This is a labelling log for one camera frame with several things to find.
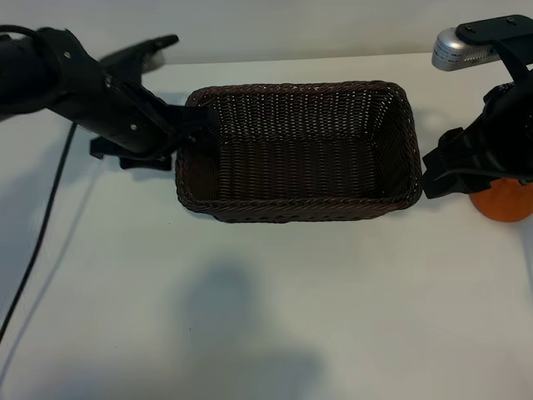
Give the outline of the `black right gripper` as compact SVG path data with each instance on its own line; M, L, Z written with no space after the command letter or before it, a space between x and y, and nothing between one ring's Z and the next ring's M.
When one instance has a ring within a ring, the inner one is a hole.
M532 182L532 82L495 87L484 101L482 114L465 131L445 132L438 152L422 158L421 188L428 199L479 193L497 178ZM448 171L441 156L461 154L461 172Z

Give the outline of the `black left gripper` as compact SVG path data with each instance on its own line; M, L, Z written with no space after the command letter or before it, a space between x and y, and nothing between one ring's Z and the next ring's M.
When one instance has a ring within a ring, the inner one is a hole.
M173 45L173 34L131 45L100 61L68 30L45 27L39 36L58 70L47 108L100 136L90 142L91 156L115 157L122 170L171 171L175 145L212 142L217 127L212 108L167 106L142 85L145 60Z

